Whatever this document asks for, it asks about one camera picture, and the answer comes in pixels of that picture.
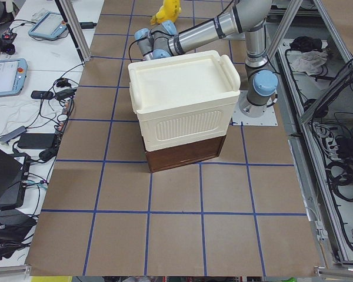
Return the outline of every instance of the yellow rubber duck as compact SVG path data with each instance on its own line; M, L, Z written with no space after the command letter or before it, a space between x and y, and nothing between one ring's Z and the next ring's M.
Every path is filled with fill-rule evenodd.
M160 24L168 19L175 22L182 12L180 0L164 0L164 4L159 11L152 17L151 25Z

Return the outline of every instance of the white cloth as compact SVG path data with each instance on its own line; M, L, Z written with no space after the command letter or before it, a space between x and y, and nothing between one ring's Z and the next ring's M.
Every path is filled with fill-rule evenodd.
M306 72L307 75L317 75L322 72L321 66L327 62L327 54L318 51L302 53L291 67L297 72Z

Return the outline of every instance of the tiled table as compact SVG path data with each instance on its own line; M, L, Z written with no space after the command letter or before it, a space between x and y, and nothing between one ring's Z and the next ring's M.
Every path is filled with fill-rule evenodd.
M161 1L106 0L27 262L31 275L313 276L319 257L287 136L229 126L220 157L149 173L128 46ZM228 2L181 1L183 30ZM247 87L244 42L216 41ZM132 58L140 58L134 46Z

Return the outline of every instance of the white mounting plate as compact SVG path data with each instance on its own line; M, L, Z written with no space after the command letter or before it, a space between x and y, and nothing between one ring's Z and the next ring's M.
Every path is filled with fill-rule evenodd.
M241 90L240 95L247 95L246 90ZM249 117L244 115L239 109L239 102L235 104L234 113L233 113L233 125L255 125L255 126L277 126L277 118L275 110L272 107L267 108L265 113L261 117Z

